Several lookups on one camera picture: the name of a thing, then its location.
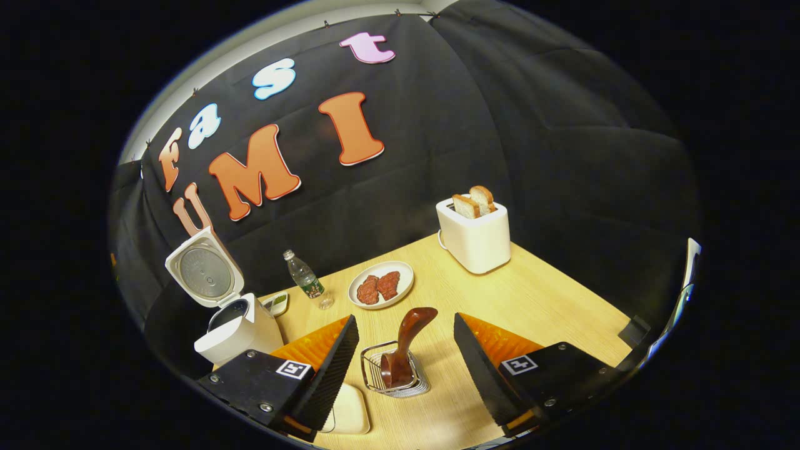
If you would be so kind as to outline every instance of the bread slice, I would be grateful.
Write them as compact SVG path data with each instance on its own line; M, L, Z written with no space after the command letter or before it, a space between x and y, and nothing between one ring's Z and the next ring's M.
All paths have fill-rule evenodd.
M463 195L453 195L453 206L457 213L468 219L476 219L481 216L481 208L478 203Z
M470 197L478 204L481 216L497 210L497 208L494 207L492 193L483 186L472 186L470 188Z

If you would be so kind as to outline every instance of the small dish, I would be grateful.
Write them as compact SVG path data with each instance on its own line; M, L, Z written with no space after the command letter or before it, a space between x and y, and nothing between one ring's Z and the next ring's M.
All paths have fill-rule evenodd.
M285 299L279 300L277 303L275 303L276 299L279 299L284 295L286 296ZM266 312L272 317L278 317L279 315L286 312L286 306L288 304L289 304L289 293L286 291L279 292L261 301L261 306L264 309L266 309Z
M366 277L370 275L375 275L378 278L386 275L389 272L398 271L400 272L400 280L398 281L398 294L392 297L391 299L384 299L381 293L378 293L378 302L374 305L368 305L361 303L358 301L358 287L364 283ZM408 294L408 291L411 289L411 285L414 284L414 269L411 268L410 265L403 263L402 261L386 261L385 263L378 263L374 266L366 269L365 271L358 274L357 277L353 279L350 283L350 287L347 289L347 296L350 298L350 301L353 302L354 305L357 307L362 307L364 309L381 309L382 307L387 307L389 305L395 304L399 302L403 297Z

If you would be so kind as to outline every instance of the black fabric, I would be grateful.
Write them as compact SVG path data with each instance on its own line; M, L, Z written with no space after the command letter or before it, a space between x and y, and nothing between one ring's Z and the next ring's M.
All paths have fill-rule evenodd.
M386 36L398 57L387 64L359 62L338 43L368 30ZM281 58L295 61L296 79L281 94L258 101L253 75ZM317 111L328 98L351 91L366 95L362 109L372 135L385 144L376 159L352 167L338 162L341 145L327 115ZM205 105L218 104L222 122L198 148L186 144L188 124ZM208 166L230 152L246 161L247 142L257 129L278 124L278 145L301 187L277 201L251 205L233 222L217 179ZM381 255L436 232L436 202L475 183L499 199L511 196L508 168L489 111L468 70L436 32L418 16L363 18L311 31L280 42L231 67L203 86L153 137L142 159L146 199L153 220L144 219L153 239L175 249L188 234L173 213L186 186L198 195L214 229L245 277L245 291L263 295L291 286L281 254L287 248L318 275ZM158 154L181 127L178 178L170 193ZM190 216L199 219L187 204ZM166 275L163 248L141 249L142 263ZM146 315L149 299L131 302Z
M141 163L134 161L117 166L111 179L110 193L108 197L108 241L111 253L117 251L117 240L119 228L119 218L122 216L122 209L136 187L139 178L139 168Z
M386 36L380 47L395 59L365 64L338 46L364 31ZM253 75L282 58L295 61L294 83L256 100ZM386 150L344 167L317 108L350 91L366 95L364 116ZM212 102L221 125L189 149L189 124ZM271 123L302 186L233 222L208 166L224 152L244 163L250 135ZM176 127L179 175L167 193L158 154ZM430 23L377 16L287 39L200 86L151 140L144 179L111 217L119 286L148 340L185 373L201 370L191 342L213 313L164 268L189 237L172 206L190 183L242 269L244 292L256 295L292 285L287 248L327 275L435 233L436 202L482 184L508 206L515 243L660 329L678 297L686 238L699 237L686 152L652 98L585 43L500 2L461 0Z
M662 328L686 238L700 232L690 161L669 120L608 58L530 13L461 0L440 15L432 27L469 67L498 129L512 240Z

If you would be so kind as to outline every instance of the toaster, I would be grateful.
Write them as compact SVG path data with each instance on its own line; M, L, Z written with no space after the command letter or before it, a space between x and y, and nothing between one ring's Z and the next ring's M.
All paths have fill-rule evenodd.
M474 274L487 273L511 259L508 210L497 202L494 206L496 211L468 219L455 211L452 198L436 204L439 245Z

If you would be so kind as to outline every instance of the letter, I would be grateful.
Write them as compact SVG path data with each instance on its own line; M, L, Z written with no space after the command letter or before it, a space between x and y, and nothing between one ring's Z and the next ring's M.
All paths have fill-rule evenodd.
M369 33L358 33L351 36L339 43L340 47L349 46L353 51L353 56L358 61L367 64L379 64L381 62L389 62L394 58L392 50L380 51L376 42L385 42L386 38L383 36L370 36Z
M247 165L240 163L230 153L219 155L208 166L208 172L217 177L225 200L230 207L230 219L239 221L250 213L250 205L239 194L260 207L263 201L261 180L270 200L300 187L300 177L292 175L278 148L278 126L267 125L250 136L247 143Z
M211 103L200 112L192 120L189 125L189 148L197 148L203 139L210 137L219 128L219 123L222 122L217 116L217 103Z
M164 188L167 192L172 191L172 185L175 184L175 179L178 178L178 168L173 163L178 162L180 151L178 151L178 143L175 142L181 138L181 129L175 128L170 138L158 154L158 161L161 163L161 168L164 170L164 180L166 181Z
M319 112L329 115L334 121L342 144L339 162L343 166L362 163L383 153L383 143L372 137L361 111L364 98L363 92L348 92L328 98L319 105Z
M284 58L259 70L253 77L253 86L258 88L254 93L255 98L266 100L289 87L295 76L290 67L294 67L294 60Z
M192 222L191 217L189 217L189 213L186 212L186 203L183 201L183 198L175 200L175 204L172 205L172 212L174 212L181 220L186 232L189 233L189 237L196 235L207 227L211 227L213 230L214 225L211 223L211 218L208 216L208 213L206 212L206 209L203 207L202 203L200 203L200 197L198 197L198 185L196 183L191 183L186 187L186 190L183 192L183 194L190 202L192 202L192 206L194 206L194 212L198 213L200 216L200 222L202 223L202 226L197 228Z

